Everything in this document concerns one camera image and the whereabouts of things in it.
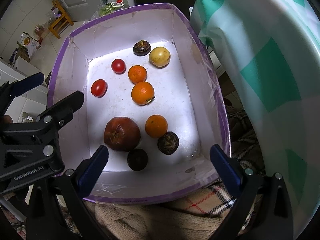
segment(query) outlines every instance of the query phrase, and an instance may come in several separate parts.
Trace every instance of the mandarin orange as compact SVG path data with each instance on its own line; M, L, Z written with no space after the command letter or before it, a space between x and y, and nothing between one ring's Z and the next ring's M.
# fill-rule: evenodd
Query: mandarin orange
M143 66L134 65L129 69L128 77L133 84L137 84L147 79L147 71Z
M155 98L155 91L150 83L139 82L132 88L131 98L137 105L143 106Z
M152 138L160 138L167 132L168 123L163 116L155 114L147 119L145 129Z

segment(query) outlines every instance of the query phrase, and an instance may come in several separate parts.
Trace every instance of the wooden chair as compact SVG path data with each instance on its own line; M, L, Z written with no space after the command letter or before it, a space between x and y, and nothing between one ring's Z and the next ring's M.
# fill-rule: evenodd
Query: wooden chair
M59 9L62 15L49 26L49 30L53 33L54 36L60 39L59 31L65 26L65 24L69 23L72 26L74 25L74 23L71 20L70 16L63 9L58 0L53 0L52 3L55 8Z

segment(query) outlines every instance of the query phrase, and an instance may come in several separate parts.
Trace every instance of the red cherry tomato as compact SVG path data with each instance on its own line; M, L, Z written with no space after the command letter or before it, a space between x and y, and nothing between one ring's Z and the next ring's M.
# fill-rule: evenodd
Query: red cherry tomato
M125 71L125 63L122 59L116 58L111 64L112 70L117 74L122 74Z
M103 79L96 80L91 86L91 94L95 97L102 97L107 91L107 83Z

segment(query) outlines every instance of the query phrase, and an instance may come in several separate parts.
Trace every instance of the passion fruit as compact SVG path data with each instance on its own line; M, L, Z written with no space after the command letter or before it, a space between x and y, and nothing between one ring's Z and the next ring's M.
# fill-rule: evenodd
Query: passion fruit
M156 47L149 54L150 62L156 67L167 66L170 58L170 52L165 47Z
M145 56L151 51L149 42L141 40L133 46L133 53L137 56Z

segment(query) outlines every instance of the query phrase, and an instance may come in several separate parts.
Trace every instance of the metal screw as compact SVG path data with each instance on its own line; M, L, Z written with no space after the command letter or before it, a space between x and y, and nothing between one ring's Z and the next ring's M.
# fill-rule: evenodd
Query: metal screw
M66 170L66 172L64 173L66 176L70 177L75 173L75 171L73 169L68 169Z
M51 115L47 115L47 116L44 117L44 119L43 119L43 121L44 121L45 123L49 123L51 120L52 120Z
M43 148L43 154L47 157L49 157L50 155L52 155L54 152L54 149L51 145L46 145L44 148Z
M281 174L280 172L276 172L276 173L275 173L275 177L276 177L277 179L282 179L282 174Z
M253 175L253 170L250 168L245 169L244 172L245 172L245 174L247 174L249 176Z

